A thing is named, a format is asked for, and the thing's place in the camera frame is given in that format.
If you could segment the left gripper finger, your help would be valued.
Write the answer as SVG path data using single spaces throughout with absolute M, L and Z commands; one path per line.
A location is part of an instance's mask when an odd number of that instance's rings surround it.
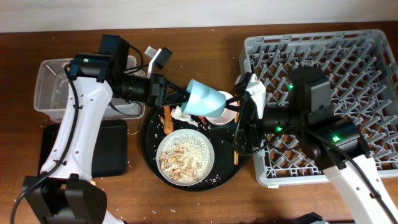
M 179 87 L 177 84 L 173 83 L 172 81 L 170 81 L 169 79 L 165 79 L 165 85 L 167 86 L 167 88 L 171 88 L 174 91 L 178 92 L 178 93 L 187 93 L 186 90 L 184 90 L 183 88 Z
M 173 92 L 166 96 L 165 102 L 167 105 L 177 105 L 185 103 L 189 100 L 189 94 L 183 94 L 179 92 Z

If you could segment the light blue cup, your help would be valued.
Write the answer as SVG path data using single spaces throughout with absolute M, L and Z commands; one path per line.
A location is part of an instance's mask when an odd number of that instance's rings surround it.
M 182 103 L 182 112 L 186 114 L 219 118 L 226 107 L 226 97 L 196 80 L 190 80 L 186 91 L 190 94 L 187 102 Z

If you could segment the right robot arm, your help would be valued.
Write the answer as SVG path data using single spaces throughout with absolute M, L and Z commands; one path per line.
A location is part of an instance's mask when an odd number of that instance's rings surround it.
M 256 75 L 247 73 L 235 85 L 240 101 L 233 110 L 237 123 L 218 126 L 210 134 L 229 141 L 240 156 L 272 147 L 283 135 L 293 135 L 297 147 L 324 173 L 339 192 L 356 223 L 397 223 L 397 207 L 378 174 L 366 139 L 352 121 L 337 116 L 331 84 L 320 68 L 299 67 L 288 75 L 287 108 L 265 106 L 249 88 Z

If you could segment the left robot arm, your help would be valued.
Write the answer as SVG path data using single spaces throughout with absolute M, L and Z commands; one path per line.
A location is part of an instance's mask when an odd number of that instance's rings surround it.
M 161 107 L 184 103 L 189 93 L 166 79 L 138 77 L 127 67 L 131 45 L 102 36 L 99 51 L 77 54 L 64 67 L 68 102 L 55 144 L 37 176 L 24 179 L 27 200 L 41 223 L 117 223 L 106 193 L 93 185 L 92 160 L 104 112 L 113 98 Z

